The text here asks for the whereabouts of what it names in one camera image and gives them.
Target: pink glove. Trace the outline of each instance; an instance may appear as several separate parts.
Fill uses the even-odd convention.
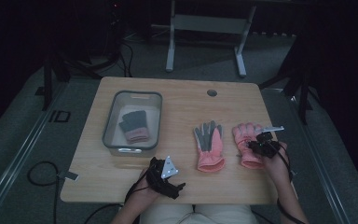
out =
[[[259,124],[254,125],[249,122],[246,124],[239,124],[237,127],[232,129],[234,134],[235,143],[241,153],[241,165],[250,169],[262,169],[264,168],[261,156],[255,154],[250,148],[248,143],[250,141],[257,141],[255,139],[261,133],[263,127]]]
[[[208,173],[221,170],[226,162],[222,156],[222,126],[216,126],[216,123],[212,120],[210,123],[203,123],[201,129],[195,128],[194,134],[199,152],[197,169]]]

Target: dark background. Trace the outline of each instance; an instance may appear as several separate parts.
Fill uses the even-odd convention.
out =
[[[312,86],[358,170],[358,1],[308,3],[259,5],[251,30],[297,35],[284,64],[290,68],[315,62]],[[148,39],[151,23],[169,24],[170,7],[166,0],[0,0],[0,117],[51,50],[84,62],[90,55],[108,55],[117,50],[114,40],[120,36],[109,26],[112,20],[127,21]],[[243,17],[242,7],[216,10],[211,3],[197,8],[203,8],[200,14]],[[177,9],[193,13],[195,5],[184,1]]]

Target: gray glove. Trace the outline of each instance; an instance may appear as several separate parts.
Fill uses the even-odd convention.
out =
[[[149,140],[146,112],[144,110],[123,115],[123,121],[118,124],[126,136],[127,143],[134,144]]]
[[[201,124],[201,129],[195,128],[194,134],[197,140],[199,162],[197,169],[202,172],[215,172],[221,170],[226,161],[222,156],[223,128],[214,120]]]

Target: transparent plastic bin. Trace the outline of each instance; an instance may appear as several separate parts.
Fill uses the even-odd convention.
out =
[[[153,157],[158,145],[161,121],[162,96],[154,91],[119,91],[103,132],[103,144],[114,156]],[[119,126],[123,116],[135,111],[145,111],[149,138],[147,141],[129,143]]]

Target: metal stand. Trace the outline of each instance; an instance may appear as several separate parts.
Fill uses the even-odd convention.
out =
[[[216,18],[204,16],[190,16],[175,14],[175,0],[171,1],[171,27],[170,27],[170,46],[168,48],[167,65],[165,70],[167,72],[173,71],[173,60],[175,53],[175,30],[190,30],[202,32],[215,32],[241,35],[240,44],[234,48],[234,53],[237,61],[239,75],[246,76],[245,64],[242,58],[243,47],[246,42],[246,37],[249,34],[249,29],[252,24],[252,19],[255,14],[256,7],[252,7],[248,19],[231,19],[231,18]]]

